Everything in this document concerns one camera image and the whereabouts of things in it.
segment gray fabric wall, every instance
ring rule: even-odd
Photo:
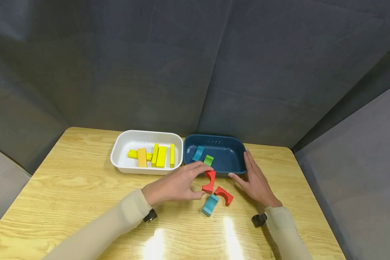
[[[0,219],[29,178],[30,174],[0,153]]]
[[[33,173],[69,126],[291,148],[389,49],[380,0],[0,1],[0,150]]]
[[[352,113],[390,88],[390,50],[365,76],[292,148],[293,153],[324,134]]]
[[[292,148],[390,49],[390,1],[236,0],[197,131]]]
[[[348,259],[390,260],[390,89],[295,156]]]

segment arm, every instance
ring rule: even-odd
[[[115,207],[85,225],[53,249],[44,260],[94,260],[120,235],[137,227],[152,206],[165,200],[201,199],[190,184],[200,173],[213,170],[203,162],[180,167],[124,197]]]
[[[137,189],[64,240],[43,259],[97,259],[116,238],[137,227],[151,208],[141,189]]]
[[[240,184],[253,200],[260,202],[265,207],[266,224],[273,240],[279,247],[282,259],[312,259],[296,230],[292,215],[287,208],[283,207],[282,202],[274,196],[266,177],[254,161],[249,150],[244,152],[244,161],[247,167],[248,181],[242,180],[233,173],[228,174],[228,176]]]

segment white plastic bin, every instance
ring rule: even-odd
[[[164,168],[152,167],[147,162],[147,168],[138,167],[137,159],[127,157],[129,150],[146,148],[146,153],[153,153],[155,143],[167,147]],[[170,167],[170,144],[175,145],[175,167]],[[122,132],[111,151],[111,163],[123,173],[165,175],[182,164],[183,159],[182,138],[174,133],[129,130]]]

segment wood grain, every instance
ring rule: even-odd
[[[119,172],[110,162],[117,131],[69,128],[50,151],[0,221],[0,259],[41,259],[67,236],[126,194],[160,178]],[[288,148],[245,144],[288,207],[313,259],[345,259]],[[198,177],[193,189],[209,183]],[[121,236],[100,259],[280,259],[266,227],[254,228],[257,208],[229,178],[218,186],[234,195],[220,198],[211,217],[201,213],[207,196],[167,202],[158,218]]]

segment green wooden block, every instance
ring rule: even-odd
[[[204,164],[211,166],[212,161],[214,161],[214,157],[207,155],[204,160]]]

